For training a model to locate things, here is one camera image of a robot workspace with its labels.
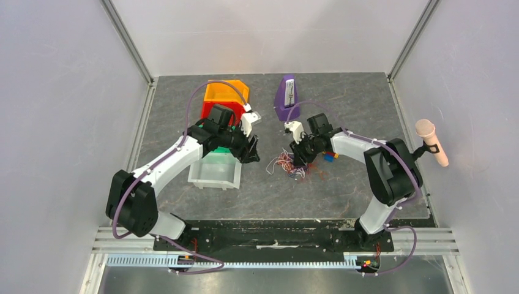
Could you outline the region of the purple metronome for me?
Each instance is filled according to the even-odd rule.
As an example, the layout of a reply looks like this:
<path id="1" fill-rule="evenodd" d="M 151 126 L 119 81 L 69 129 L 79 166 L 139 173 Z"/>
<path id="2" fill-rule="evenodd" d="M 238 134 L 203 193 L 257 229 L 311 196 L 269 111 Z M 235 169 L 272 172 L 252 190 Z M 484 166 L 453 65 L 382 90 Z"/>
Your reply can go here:
<path id="1" fill-rule="evenodd" d="M 295 107 L 298 101 L 295 75 L 284 75 L 274 98 L 274 110 L 278 120 L 285 122 L 292 109 L 293 112 L 291 113 L 290 119 L 298 118 L 300 116 L 300 109 L 299 107 Z"/>

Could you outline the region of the pink microphone on stand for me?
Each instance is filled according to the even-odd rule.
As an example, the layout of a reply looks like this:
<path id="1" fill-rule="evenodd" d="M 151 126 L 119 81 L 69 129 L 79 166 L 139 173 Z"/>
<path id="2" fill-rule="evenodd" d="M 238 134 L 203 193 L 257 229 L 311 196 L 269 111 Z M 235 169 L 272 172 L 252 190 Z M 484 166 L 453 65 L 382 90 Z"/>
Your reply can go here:
<path id="1" fill-rule="evenodd" d="M 428 119 L 420 119 L 415 123 L 415 130 L 416 134 L 422 139 L 422 146 L 412 153 L 413 160 L 417 160 L 425 153 L 430 153 L 434 155 L 440 166 L 447 167 L 449 160 L 436 135 L 435 125 Z"/>

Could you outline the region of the red plastic bin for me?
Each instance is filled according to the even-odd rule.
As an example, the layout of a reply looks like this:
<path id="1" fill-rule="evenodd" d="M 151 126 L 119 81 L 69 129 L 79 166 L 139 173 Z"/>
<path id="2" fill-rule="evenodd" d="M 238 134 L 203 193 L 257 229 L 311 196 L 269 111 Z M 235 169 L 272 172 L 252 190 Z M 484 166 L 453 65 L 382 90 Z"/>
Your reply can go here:
<path id="1" fill-rule="evenodd" d="M 229 124 L 228 124 L 229 126 L 235 126 L 237 121 L 239 121 L 241 119 L 241 116 L 245 113 L 245 109 L 244 109 L 243 105 L 241 105 L 238 102 L 231 102 L 231 101 L 229 101 L 229 102 L 225 102 L 225 101 L 221 101 L 221 102 L 204 102 L 200 118 L 208 117 L 210 112 L 211 112 L 211 108 L 214 105 L 217 105 L 217 104 L 220 104 L 220 105 L 223 105 L 225 107 L 228 107 L 228 108 L 230 108 L 233 111 L 233 113 L 234 113 L 236 118 L 234 118 L 234 119 L 231 118 L 229 120 Z"/>

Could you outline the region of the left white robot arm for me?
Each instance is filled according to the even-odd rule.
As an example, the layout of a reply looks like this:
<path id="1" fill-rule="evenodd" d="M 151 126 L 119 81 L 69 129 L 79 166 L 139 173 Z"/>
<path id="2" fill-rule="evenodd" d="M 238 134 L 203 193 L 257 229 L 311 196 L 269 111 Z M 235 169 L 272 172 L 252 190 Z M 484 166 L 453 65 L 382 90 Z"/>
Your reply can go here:
<path id="1" fill-rule="evenodd" d="M 181 137 L 161 155 L 146 165 L 128 172 L 117 171 L 111 182 L 105 214 L 113 225 L 124 227 L 137 237 L 168 237 L 177 250 L 191 245 L 192 234 L 183 219 L 159 211 L 157 196 L 181 171 L 206 157 L 218 147 L 227 148 L 242 164 L 259 161 L 257 135 L 252 126 L 261 119 L 250 105 L 237 118 L 232 109 L 214 105 L 209 116 L 185 130 Z"/>

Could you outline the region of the green plastic bin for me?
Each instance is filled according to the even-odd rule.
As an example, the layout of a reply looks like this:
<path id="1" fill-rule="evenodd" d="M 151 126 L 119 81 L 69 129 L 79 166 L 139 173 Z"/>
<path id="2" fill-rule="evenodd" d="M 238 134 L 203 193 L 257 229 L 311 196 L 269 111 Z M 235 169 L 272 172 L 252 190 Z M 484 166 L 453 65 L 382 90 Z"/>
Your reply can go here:
<path id="1" fill-rule="evenodd" d="M 224 148 L 224 147 L 218 147 L 214 150 L 214 153 L 230 153 L 230 149 L 229 148 Z"/>

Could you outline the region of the toy brick stack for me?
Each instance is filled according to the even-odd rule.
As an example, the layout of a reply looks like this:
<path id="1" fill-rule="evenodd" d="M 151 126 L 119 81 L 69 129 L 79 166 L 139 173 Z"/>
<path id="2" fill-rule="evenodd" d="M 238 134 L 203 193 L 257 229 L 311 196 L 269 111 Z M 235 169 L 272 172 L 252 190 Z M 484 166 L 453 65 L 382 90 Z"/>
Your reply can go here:
<path id="1" fill-rule="evenodd" d="M 338 159 L 339 155 L 337 153 L 333 153 L 333 152 L 324 152 L 323 153 L 323 158 L 324 160 L 328 161 L 328 162 L 333 162 L 334 160 Z"/>

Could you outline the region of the orange plastic bin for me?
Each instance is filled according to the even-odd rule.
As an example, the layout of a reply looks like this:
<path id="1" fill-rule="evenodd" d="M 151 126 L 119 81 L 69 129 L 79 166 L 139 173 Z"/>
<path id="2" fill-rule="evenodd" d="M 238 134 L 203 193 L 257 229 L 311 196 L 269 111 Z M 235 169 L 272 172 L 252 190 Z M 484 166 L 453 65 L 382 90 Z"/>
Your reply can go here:
<path id="1" fill-rule="evenodd" d="M 214 83 L 209 80 L 204 94 L 204 103 L 236 102 L 240 105 L 249 102 L 249 87 L 241 80 L 225 80 L 224 83 Z"/>

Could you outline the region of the clear white plastic bin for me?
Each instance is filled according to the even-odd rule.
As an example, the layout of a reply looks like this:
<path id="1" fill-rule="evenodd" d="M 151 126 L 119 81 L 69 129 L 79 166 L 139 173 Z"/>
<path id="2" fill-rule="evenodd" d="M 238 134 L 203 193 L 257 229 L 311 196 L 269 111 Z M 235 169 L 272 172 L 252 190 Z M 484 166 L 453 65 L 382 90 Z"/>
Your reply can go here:
<path id="1" fill-rule="evenodd" d="M 231 153 L 209 153 L 191 164 L 187 181 L 199 189 L 239 189 L 241 168 Z"/>

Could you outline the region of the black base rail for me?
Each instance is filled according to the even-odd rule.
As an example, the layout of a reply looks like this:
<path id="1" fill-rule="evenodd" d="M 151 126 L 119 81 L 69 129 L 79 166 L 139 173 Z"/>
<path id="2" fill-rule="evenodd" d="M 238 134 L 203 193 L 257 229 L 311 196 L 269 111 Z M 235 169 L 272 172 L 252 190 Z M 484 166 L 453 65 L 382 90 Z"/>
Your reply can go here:
<path id="1" fill-rule="evenodd" d="M 181 246 L 225 263 L 340 262 L 345 252 L 393 252 L 391 234 L 362 237 L 355 219 L 190 220 Z"/>

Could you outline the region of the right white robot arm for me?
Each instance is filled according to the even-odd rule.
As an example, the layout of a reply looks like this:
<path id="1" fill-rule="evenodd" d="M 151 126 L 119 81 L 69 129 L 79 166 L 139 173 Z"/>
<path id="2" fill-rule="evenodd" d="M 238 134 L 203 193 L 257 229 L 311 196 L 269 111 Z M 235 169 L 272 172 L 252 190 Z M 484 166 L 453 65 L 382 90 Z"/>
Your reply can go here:
<path id="1" fill-rule="evenodd" d="M 286 132 L 293 136 L 289 147 L 295 167 L 306 167 L 325 152 L 349 157 L 366 167 L 373 197 L 355 223 L 353 240 L 359 249 L 369 250 L 378 242 L 378 233 L 387 227 L 393 211 L 420 193 L 422 177 L 416 159 L 399 138 L 376 140 L 334 128 L 323 113 L 307 122 L 309 132 L 299 121 L 284 124 Z"/>

